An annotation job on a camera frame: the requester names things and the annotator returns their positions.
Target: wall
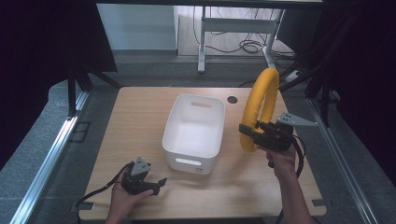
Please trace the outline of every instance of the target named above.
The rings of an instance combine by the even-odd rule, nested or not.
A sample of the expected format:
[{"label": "wall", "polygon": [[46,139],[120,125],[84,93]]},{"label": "wall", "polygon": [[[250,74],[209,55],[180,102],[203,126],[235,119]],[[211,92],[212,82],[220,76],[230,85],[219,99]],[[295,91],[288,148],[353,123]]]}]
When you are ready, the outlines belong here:
[{"label": "wall", "polygon": [[111,49],[177,49],[177,7],[97,4]]}]

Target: yellow ring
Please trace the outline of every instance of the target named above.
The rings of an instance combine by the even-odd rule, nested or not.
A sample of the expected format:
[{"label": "yellow ring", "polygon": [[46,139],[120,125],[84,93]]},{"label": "yellow ring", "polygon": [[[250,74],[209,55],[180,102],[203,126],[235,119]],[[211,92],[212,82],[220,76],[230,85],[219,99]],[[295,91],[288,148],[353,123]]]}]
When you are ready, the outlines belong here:
[{"label": "yellow ring", "polygon": [[[259,121],[268,123],[274,113],[278,86],[279,73],[275,68],[269,67],[260,73],[247,99],[244,116],[242,117],[243,124],[247,125],[258,133],[263,133],[262,129],[255,129],[259,116],[259,110],[262,107],[262,114]],[[253,152],[257,149],[254,146],[253,139],[242,133],[240,133],[240,143],[242,149],[245,151]]]}]

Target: hand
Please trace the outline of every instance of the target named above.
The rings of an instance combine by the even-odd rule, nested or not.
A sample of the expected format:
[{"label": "hand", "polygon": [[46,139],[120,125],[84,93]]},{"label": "hand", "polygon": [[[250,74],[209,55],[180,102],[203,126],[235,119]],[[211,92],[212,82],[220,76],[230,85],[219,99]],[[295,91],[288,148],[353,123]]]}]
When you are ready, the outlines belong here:
[{"label": "hand", "polygon": [[118,224],[127,218],[136,204],[152,195],[154,191],[152,189],[141,192],[137,195],[131,195],[121,185],[121,180],[125,172],[122,172],[119,179],[113,186],[111,191],[111,204],[110,211],[108,212],[106,224]]},{"label": "hand", "polygon": [[274,173],[278,179],[288,177],[290,173],[295,174],[296,149],[293,145],[287,151],[281,152],[263,147],[259,149],[266,151],[266,158],[274,163]]}]

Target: white container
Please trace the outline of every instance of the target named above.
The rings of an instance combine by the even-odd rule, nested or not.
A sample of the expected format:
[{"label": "white container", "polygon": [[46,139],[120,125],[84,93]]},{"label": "white container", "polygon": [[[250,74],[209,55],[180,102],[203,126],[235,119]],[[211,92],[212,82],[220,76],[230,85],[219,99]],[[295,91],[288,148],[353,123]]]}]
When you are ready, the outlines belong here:
[{"label": "white container", "polygon": [[209,174],[219,154],[225,106],[215,98],[179,95],[163,135],[168,165],[179,171]]}]

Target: gray carpet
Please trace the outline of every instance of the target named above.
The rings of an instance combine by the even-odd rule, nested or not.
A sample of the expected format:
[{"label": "gray carpet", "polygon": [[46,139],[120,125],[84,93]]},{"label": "gray carpet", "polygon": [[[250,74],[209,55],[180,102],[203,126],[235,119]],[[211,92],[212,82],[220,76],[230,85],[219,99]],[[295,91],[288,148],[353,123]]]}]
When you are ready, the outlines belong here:
[{"label": "gray carpet", "polygon": [[[207,63],[204,75],[197,73],[197,63],[191,59],[146,60],[140,63],[118,63],[119,72],[108,75],[124,86],[172,86],[172,87],[238,87],[254,80],[266,65],[262,62],[234,63],[225,59]],[[103,80],[90,76],[93,90],[78,119],[75,133],[69,140],[62,157],[45,187],[29,223],[76,223],[76,213],[70,212],[73,202],[83,196],[88,184],[99,147],[105,134],[108,119],[118,90]],[[282,95],[289,112],[313,119],[304,98],[302,83]],[[18,208],[25,191],[44,160],[66,117],[67,106],[65,82],[49,92],[49,103],[35,127],[26,136],[17,152],[0,173],[0,218],[8,223]],[[340,118],[334,105],[330,106],[330,124],[336,140],[342,146],[348,164],[367,195],[378,223],[396,223],[392,211],[396,209],[396,190],[385,177],[373,157],[354,133]],[[327,213],[317,217],[321,223],[363,223],[345,180],[324,144],[317,127],[297,128],[307,146],[307,158],[318,182]],[[275,223],[275,217],[264,220],[218,219],[218,220],[168,220],[136,221],[134,223]]]}]

